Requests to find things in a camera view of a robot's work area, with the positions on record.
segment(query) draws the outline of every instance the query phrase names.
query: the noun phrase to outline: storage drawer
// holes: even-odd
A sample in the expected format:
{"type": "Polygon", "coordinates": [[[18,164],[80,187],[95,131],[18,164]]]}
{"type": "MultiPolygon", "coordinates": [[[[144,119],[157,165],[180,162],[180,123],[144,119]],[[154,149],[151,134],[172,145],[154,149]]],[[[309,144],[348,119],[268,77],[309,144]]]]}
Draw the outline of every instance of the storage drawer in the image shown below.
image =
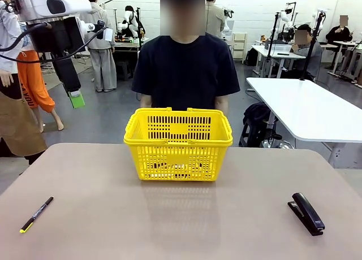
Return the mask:
{"type": "Polygon", "coordinates": [[[244,50],[245,43],[236,42],[234,43],[234,50],[244,50]]]}
{"type": "Polygon", "coordinates": [[[234,34],[234,41],[238,42],[238,41],[245,41],[245,33],[235,33],[234,34]]]}
{"type": "Polygon", "coordinates": [[[232,54],[233,58],[244,58],[244,51],[234,51],[232,54]]]}

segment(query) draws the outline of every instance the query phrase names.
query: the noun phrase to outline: person's hand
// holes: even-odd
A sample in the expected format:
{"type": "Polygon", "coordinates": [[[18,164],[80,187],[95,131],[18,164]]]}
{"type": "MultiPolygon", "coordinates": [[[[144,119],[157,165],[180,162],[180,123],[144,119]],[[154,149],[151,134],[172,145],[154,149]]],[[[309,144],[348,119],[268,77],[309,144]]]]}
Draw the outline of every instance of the person's hand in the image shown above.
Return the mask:
{"type": "Polygon", "coordinates": [[[12,78],[11,72],[0,70],[0,77],[2,85],[6,88],[10,86],[11,83],[14,83],[14,79],[12,78]]]}
{"type": "Polygon", "coordinates": [[[297,44],[293,44],[293,45],[292,45],[292,50],[293,50],[293,52],[298,51],[298,49],[299,49],[299,46],[298,46],[297,44]]]}

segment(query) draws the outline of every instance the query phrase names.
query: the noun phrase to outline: black pen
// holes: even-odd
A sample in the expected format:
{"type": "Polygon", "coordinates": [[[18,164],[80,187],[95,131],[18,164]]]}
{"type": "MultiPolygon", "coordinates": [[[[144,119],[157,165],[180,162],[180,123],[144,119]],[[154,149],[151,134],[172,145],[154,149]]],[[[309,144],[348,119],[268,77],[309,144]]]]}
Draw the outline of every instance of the black pen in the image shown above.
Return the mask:
{"type": "Polygon", "coordinates": [[[43,204],[41,206],[41,208],[39,208],[38,211],[36,211],[36,213],[30,218],[30,220],[28,220],[28,222],[26,222],[26,224],[23,226],[22,229],[20,229],[20,233],[26,233],[27,230],[33,225],[34,220],[36,220],[36,218],[44,211],[44,209],[51,203],[51,201],[54,199],[54,197],[50,197],[45,204],[43,204]]]}

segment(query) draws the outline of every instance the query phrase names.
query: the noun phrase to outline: orange pants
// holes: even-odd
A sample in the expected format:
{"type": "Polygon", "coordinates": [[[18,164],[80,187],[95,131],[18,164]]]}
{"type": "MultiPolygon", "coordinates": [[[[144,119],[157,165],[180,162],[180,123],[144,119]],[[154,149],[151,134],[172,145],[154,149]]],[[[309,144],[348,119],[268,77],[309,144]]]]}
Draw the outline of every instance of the orange pants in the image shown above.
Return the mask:
{"type": "MultiPolygon", "coordinates": [[[[18,60],[34,61],[39,60],[38,54],[32,51],[20,53],[18,60]]],[[[18,74],[21,83],[21,89],[25,100],[31,109],[35,109],[38,105],[46,112],[50,113],[55,102],[50,98],[45,88],[41,68],[39,63],[26,64],[18,62],[18,74]]]]}

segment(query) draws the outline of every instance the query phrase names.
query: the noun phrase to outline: basket rim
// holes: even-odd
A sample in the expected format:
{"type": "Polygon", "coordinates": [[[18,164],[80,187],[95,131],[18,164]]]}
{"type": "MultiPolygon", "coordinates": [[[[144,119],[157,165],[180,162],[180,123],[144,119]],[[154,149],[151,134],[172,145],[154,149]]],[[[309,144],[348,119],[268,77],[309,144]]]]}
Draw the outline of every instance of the basket rim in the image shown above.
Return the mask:
{"type": "Polygon", "coordinates": [[[185,147],[185,146],[192,146],[194,145],[195,147],[202,147],[202,146],[207,146],[207,147],[228,147],[232,145],[232,130],[230,127],[230,123],[228,121],[228,119],[226,118],[226,116],[224,115],[224,113],[220,110],[216,110],[216,109],[191,109],[188,108],[187,111],[173,111],[171,107],[167,107],[167,108],[141,108],[141,109],[137,109],[135,111],[135,113],[131,116],[130,120],[128,121],[128,124],[126,126],[126,132],[124,134],[123,137],[123,141],[124,143],[126,143],[127,145],[142,145],[142,146],[154,146],[154,145],[168,145],[168,146],[181,146],[181,147],[185,147]],[[170,140],[167,139],[161,139],[161,140],[134,140],[130,138],[130,133],[131,133],[131,127],[137,117],[137,115],[139,115],[141,112],[171,112],[171,113],[177,113],[177,112],[182,112],[183,114],[185,112],[204,112],[204,113],[208,113],[208,112],[212,112],[212,113],[218,113],[220,114],[220,117],[222,118],[222,123],[223,126],[226,130],[228,139],[227,140],[189,140],[187,142],[172,142],[170,140]]]}

